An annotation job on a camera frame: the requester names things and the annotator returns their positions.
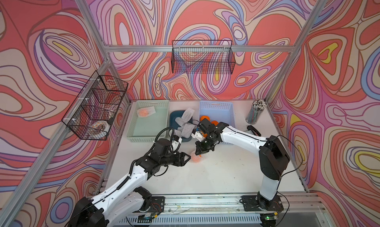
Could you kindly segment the white foam net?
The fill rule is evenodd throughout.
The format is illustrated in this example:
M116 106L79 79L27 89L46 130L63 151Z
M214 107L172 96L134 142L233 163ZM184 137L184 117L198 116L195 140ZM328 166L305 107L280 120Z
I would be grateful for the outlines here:
M183 127L180 127L176 130L176 135L178 137L189 138L191 137L193 129L195 127L196 126L194 124L185 124Z
M179 125L179 127L183 127L187 123L182 117L175 118L175 122Z
M189 122L192 118L193 118L193 115L194 115L194 112L195 110L192 109L192 108L188 108L184 111L183 115L182 115L182 119L185 123Z

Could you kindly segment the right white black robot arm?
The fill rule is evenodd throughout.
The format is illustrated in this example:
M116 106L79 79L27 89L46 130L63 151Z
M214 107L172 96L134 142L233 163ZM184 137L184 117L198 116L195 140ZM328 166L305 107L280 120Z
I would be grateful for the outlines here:
M221 143L232 144L257 155L263 174L257 202L264 206L273 202L278 193L283 172L290 162L290 157L278 137L256 136L224 122L215 125L207 119L203 119L192 131L192 137L197 140L196 155L214 151L215 147Z

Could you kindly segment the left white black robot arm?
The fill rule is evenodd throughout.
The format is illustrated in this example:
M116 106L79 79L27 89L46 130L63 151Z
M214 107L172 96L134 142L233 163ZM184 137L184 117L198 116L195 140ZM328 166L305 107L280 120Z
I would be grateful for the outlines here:
M161 167L183 167L191 156L179 152L182 139L161 138L142 157L134 160L129 172L102 193L80 199L66 226L112 227L133 212L155 209L151 193L143 184L159 172Z

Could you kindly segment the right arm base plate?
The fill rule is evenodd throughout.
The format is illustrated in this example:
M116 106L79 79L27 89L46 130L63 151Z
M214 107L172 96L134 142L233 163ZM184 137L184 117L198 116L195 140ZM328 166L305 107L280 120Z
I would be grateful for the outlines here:
M269 201L257 195L243 195L239 202L243 205L246 212L282 212L284 207L278 195Z

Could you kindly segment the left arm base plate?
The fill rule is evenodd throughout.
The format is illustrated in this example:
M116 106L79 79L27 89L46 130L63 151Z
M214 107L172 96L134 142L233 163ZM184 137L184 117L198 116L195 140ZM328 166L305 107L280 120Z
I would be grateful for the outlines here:
M165 209L165 197L164 196L153 196L149 202L149 207L143 205L140 210L134 213L162 213Z

